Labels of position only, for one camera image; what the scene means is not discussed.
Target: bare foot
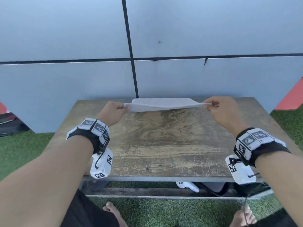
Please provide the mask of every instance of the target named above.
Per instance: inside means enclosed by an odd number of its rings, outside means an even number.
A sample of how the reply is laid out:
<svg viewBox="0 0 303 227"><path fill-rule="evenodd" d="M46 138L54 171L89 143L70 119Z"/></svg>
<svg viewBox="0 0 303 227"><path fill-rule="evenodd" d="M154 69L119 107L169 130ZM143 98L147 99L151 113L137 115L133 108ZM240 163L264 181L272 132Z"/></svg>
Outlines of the bare foot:
<svg viewBox="0 0 303 227"><path fill-rule="evenodd" d="M113 203L107 202L106 206L103 207L103 210L113 213L117 218L120 227L128 227L123 218L121 217L119 210L117 210Z"/></svg>
<svg viewBox="0 0 303 227"><path fill-rule="evenodd" d="M257 222L249 206L245 206L245 216L246 216L247 224L255 224ZM229 227L241 227L241 226L246 226L243 207L241 210L238 210L234 214L234 219L232 220L232 223L230 224Z"/></svg>

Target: wood grain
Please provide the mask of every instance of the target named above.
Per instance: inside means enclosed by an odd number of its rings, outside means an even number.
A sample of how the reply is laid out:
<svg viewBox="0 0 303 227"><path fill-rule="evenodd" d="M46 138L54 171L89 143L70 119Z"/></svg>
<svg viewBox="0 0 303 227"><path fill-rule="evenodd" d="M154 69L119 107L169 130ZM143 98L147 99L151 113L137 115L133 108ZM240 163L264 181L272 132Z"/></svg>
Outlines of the wood grain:
<svg viewBox="0 0 303 227"><path fill-rule="evenodd" d="M131 100L117 99L123 103ZM301 150L255 98L237 98L248 125L262 128L285 141L291 152ZM66 139L69 130L85 118L95 118L108 100L78 100L46 150ZM127 113L110 127L114 152L111 176L227 177L225 157L235 140L203 108ZM91 163L86 174L89 175Z"/></svg>

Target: forearm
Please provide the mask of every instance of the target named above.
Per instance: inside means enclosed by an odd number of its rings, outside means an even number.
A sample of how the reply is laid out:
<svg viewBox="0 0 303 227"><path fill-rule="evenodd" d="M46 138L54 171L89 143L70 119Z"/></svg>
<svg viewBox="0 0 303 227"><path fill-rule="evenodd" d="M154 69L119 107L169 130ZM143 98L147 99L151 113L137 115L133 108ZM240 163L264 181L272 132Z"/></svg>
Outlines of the forearm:
<svg viewBox="0 0 303 227"><path fill-rule="evenodd" d="M303 159L277 151L259 156L255 165L289 215L303 226Z"/></svg>
<svg viewBox="0 0 303 227"><path fill-rule="evenodd" d="M1 226L60 226L86 170L93 146L74 136L0 183Z"/></svg>

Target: blue-grey wall panel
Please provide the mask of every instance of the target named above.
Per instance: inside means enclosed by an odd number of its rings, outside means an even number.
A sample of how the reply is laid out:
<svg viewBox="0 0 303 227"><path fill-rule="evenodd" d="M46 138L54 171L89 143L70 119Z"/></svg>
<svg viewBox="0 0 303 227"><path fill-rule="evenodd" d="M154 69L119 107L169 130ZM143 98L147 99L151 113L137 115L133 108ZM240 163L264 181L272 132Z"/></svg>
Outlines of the blue-grey wall panel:
<svg viewBox="0 0 303 227"><path fill-rule="evenodd" d="M135 61L139 97L255 97L271 112L303 75L303 57L204 61Z"/></svg>
<svg viewBox="0 0 303 227"><path fill-rule="evenodd" d="M34 132L55 132L78 99L135 98L130 61L0 65L0 102Z"/></svg>
<svg viewBox="0 0 303 227"><path fill-rule="evenodd" d="M303 53L303 0L126 0L134 57Z"/></svg>
<svg viewBox="0 0 303 227"><path fill-rule="evenodd" d="M128 58L121 0L0 0L0 61Z"/></svg>

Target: green grass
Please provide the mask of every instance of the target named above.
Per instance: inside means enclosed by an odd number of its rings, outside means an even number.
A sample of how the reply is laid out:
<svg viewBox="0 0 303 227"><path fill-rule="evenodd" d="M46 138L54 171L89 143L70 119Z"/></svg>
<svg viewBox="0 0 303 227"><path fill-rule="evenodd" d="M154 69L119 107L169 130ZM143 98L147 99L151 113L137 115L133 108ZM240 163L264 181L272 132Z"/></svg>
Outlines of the green grass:
<svg viewBox="0 0 303 227"><path fill-rule="evenodd" d="M271 116L303 150L303 106L295 111L274 111ZM53 133L31 131L0 138L0 180L41 154ZM111 187L168 187L174 183L112 182ZM92 198L101 208L111 201L120 210L129 226L228 226L241 207L236 201ZM281 208L275 196L249 202L257 219L267 217Z"/></svg>

